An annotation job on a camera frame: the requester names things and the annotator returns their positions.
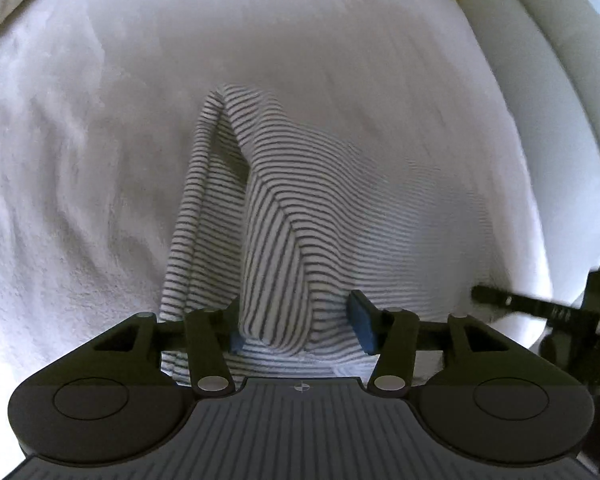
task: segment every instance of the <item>white towel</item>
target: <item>white towel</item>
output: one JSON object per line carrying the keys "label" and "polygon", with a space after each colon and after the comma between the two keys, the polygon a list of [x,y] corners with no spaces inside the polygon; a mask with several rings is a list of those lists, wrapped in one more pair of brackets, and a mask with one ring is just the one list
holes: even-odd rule
{"label": "white towel", "polygon": [[[390,182],[354,146],[293,123],[270,94],[214,92],[194,134],[160,318],[239,295],[248,343],[226,356],[238,380],[366,380],[377,357],[347,322],[352,289],[423,320],[477,314],[472,285],[507,286],[483,200],[404,164],[408,180]],[[186,383],[186,355],[165,354],[163,370]]]}

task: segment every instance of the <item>metal screw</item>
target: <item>metal screw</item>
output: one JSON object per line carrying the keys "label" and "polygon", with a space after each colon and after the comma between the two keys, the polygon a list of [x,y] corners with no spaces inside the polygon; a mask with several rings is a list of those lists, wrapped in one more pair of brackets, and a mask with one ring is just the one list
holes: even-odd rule
{"label": "metal screw", "polygon": [[208,375],[198,381],[198,387],[206,392],[220,392],[228,385],[229,381],[218,375]]}
{"label": "metal screw", "polygon": [[386,392],[396,392],[406,386],[404,379],[396,375],[383,375],[374,381],[374,385],[379,390]]}

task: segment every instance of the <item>striped cloth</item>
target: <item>striped cloth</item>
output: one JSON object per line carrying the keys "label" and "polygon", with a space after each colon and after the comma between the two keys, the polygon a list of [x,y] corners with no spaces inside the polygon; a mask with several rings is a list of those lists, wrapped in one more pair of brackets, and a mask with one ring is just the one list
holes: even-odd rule
{"label": "striped cloth", "polygon": [[[466,313],[470,287],[504,275],[486,208],[435,168],[404,161],[389,182],[364,153],[295,124],[267,92],[225,86],[205,102],[171,244],[161,320],[240,296],[247,339],[226,359],[245,376],[360,376],[345,300],[423,320]],[[162,369],[187,383],[186,355]]]}

